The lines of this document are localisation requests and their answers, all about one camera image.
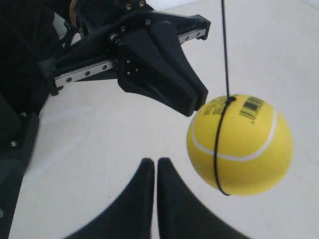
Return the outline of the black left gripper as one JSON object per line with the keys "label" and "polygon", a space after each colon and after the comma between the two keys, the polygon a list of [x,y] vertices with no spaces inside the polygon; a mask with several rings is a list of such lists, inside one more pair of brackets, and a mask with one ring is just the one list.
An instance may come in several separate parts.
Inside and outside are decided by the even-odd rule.
{"label": "black left gripper", "polygon": [[[163,37],[145,30],[162,21],[171,23],[177,36]],[[38,64],[52,95],[57,95],[64,84],[110,69],[119,43],[118,84],[125,92],[154,99],[186,117],[193,114],[198,95],[182,75],[170,50],[174,46],[180,48],[179,42],[205,40],[209,20],[201,15],[133,11],[109,23],[84,27],[87,33],[82,39],[65,44],[62,52]]]}

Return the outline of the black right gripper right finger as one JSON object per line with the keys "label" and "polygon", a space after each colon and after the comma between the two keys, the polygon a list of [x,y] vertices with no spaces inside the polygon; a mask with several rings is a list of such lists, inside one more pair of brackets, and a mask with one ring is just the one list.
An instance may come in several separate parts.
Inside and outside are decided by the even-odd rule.
{"label": "black right gripper right finger", "polygon": [[158,160],[158,228],[161,239],[244,239],[246,236],[206,208],[169,158]]}

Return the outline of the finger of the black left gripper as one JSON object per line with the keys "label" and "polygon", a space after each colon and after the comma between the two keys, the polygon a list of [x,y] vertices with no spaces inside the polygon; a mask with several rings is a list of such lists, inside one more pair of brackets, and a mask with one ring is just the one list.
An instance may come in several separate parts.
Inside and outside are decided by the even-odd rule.
{"label": "finger of the black left gripper", "polygon": [[187,60],[176,27],[161,21],[150,27],[150,37],[163,57],[159,63],[159,92],[178,112],[194,112],[205,104],[208,90]]}

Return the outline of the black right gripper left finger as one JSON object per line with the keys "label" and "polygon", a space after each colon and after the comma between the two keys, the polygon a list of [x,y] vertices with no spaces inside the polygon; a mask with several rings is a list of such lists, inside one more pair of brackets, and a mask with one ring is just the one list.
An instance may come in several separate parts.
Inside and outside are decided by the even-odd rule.
{"label": "black right gripper left finger", "polygon": [[154,205],[155,165],[143,158],[114,202],[69,239],[149,239]]}

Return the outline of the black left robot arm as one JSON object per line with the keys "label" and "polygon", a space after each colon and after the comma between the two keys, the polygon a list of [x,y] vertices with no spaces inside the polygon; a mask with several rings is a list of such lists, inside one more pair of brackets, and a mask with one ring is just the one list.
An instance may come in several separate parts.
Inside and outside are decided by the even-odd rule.
{"label": "black left robot arm", "polygon": [[202,15],[158,11],[145,0],[1,1],[1,238],[10,235],[20,192],[83,140],[63,140],[60,129],[57,140],[39,137],[43,124],[91,110],[43,118],[47,100],[76,82],[116,79],[126,93],[191,116],[208,89],[181,46],[206,40],[210,28]]}

